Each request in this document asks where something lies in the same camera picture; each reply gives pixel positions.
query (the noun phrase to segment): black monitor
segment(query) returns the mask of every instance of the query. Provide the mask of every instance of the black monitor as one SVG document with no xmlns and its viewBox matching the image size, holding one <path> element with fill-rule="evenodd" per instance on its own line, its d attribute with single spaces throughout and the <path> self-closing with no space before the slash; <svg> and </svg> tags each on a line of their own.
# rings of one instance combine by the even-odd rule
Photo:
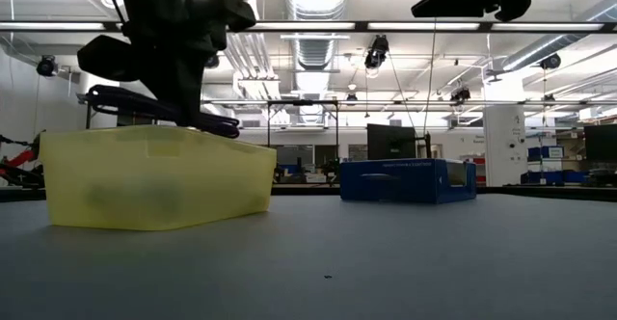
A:
<svg viewBox="0 0 617 320">
<path fill-rule="evenodd" d="M 366 129 L 369 160 L 416 158 L 416 130 L 413 127 L 370 123 Z"/>
<path fill-rule="evenodd" d="M 587 160 L 617 161 L 617 124 L 585 126 Z"/>
</svg>

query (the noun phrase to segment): yellow plastic bin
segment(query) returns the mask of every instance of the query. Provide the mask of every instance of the yellow plastic bin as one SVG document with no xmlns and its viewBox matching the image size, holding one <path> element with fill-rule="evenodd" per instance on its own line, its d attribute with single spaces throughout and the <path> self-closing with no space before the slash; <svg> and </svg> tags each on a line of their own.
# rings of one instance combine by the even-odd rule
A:
<svg viewBox="0 0 617 320">
<path fill-rule="evenodd" d="M 276 152 L 180 127 L 43 133 L 52 224 L 161 230 L 268 209 Z"/>
</svg>

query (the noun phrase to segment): ceiling duct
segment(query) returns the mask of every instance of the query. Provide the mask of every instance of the ceiling duct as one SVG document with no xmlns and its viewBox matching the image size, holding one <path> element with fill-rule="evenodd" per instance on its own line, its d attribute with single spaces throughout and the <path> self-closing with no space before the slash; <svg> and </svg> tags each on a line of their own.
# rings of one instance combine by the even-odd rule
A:
<svg viewBox="0 0 617 320">
<path fill-rule="evenodd" d="M 312 21 L 339 20 L 345 13 L 345 2 L 346 0 L 286 0 L 288 18 Z M 293 41 L 295 68 L 312 70 L 295 73 L 298 91 L 301 93 L 326 92 L 330 82 L 330 73 L 318 72 L 318 70 L 332 68 L 335 49 L 336 40 Z M 319 122 L 323 119 L 323 116 L 319 118 L 319 114 L 315 115 L 314 107 L 301 107 L 301 115 L 304 110 L 309 112 L 309 115 L 303 118 L 306 122 Z"/>
<path fill-rule="evenodd" d="M 603 0 L 586 12 L 582 13 L 576 21 L 589 22 L 615 22 L 617 21 L 617 0 Z M 503 60 L 503 70 L 515 71 L 536 64 L 555 52 L 576 43 L 589 36 L 589 34 L 549 35 L 534 41 L 516 54 L 510 55 Z"/>
</svg>

